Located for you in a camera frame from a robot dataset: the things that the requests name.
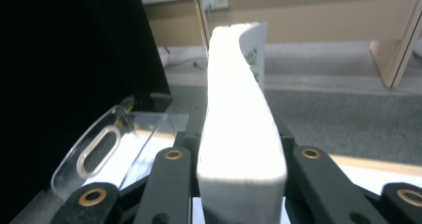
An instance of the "desk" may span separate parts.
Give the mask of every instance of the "desk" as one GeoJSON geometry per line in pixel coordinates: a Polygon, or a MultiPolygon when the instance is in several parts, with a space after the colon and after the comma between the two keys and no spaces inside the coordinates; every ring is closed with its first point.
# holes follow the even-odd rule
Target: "desk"
{"type": "Polygon", "coordinates": [[[422,0],[229,0],[206,11],[201,0],[143,0],[158,46],[207,44],[216,26],[269,23],[269,43],[371,41],[386,88],[399,85],[422,30],[422,0]]]}

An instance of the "white object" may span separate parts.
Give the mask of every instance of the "white object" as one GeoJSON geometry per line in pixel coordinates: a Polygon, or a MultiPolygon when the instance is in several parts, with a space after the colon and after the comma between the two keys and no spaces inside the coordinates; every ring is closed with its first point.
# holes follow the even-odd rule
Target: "white object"
{"type": "Polygon", "coordinates": [[[223,223],[279,223],[287,168],[277,127],[239,45],[260,24],[218,27],[210,41],[208,110],[197,177],[223,223]]]}

